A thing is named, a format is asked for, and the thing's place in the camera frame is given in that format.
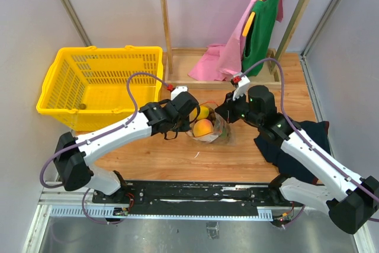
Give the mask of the yellow mango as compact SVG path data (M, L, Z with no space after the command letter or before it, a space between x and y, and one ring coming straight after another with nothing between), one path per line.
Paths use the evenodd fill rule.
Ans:
M198 121L202 119L206 119L209 116L210 110L208 107L201 105L200 111L196 108L189 115L189 121Z

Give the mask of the clear zip top bag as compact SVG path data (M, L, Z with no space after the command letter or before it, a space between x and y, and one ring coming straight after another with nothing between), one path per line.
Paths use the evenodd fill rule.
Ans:
M214 111L215 111L216 107L219 106L214 101L207 101L207 102L200 104L200 106L201 105L204 105L208 108L212 108ZM190 124L190 130L186 132L186 135L188 137L190 137L192 140L195 140L195 141L201 142L201 143L217 144L217 145L226 145L228 143L232 143L233 133L231 131L229 124L225 120L223 120L223 118L221 116L219 116L217 113L216 113L216 117L217 117L217 121L214 125L214 132L212 132L208 135L205 135L205 136L194 137L194 135L192 133L192 129L193 129L194 124L197 121L193 121Z

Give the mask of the orange peach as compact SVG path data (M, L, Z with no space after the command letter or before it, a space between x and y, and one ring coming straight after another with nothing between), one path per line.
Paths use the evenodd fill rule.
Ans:
M197 121L192 129L194 137L201 137L214 132L214 126L208 119L202 119Z

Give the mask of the longan fruit bunch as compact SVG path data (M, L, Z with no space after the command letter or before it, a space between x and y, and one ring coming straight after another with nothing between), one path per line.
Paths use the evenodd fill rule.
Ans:
M209 108L208 110L209 110L209 114L208 114L207 120L209 120L214 126L217 121L216 112L212 108Z

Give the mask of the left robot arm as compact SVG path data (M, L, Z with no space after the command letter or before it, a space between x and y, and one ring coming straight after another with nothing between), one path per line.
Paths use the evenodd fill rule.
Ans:
M139 111L117 123L74 137L67 132L59 137L53 162L66 191L86 187L120 203L127 195L127 186L117 171L106 171L94 163L107 153L128 143L158 133L186 132L190 114L199 110L198 101L187 91L171 100L148 103Z

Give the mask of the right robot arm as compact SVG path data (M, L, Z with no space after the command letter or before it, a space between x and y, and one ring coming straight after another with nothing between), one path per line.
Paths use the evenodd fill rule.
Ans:
M298 123L278 112L275 97L263 85L238 96L226 95L216 113L229 123L243 120L258 129L269 143L299 161L323 185L304 183L295 177L278 178L279 185L268 191L276 206L286 201L301 203L326 215L342 231L355 234L378 211L378 180L362 178L323 150Z

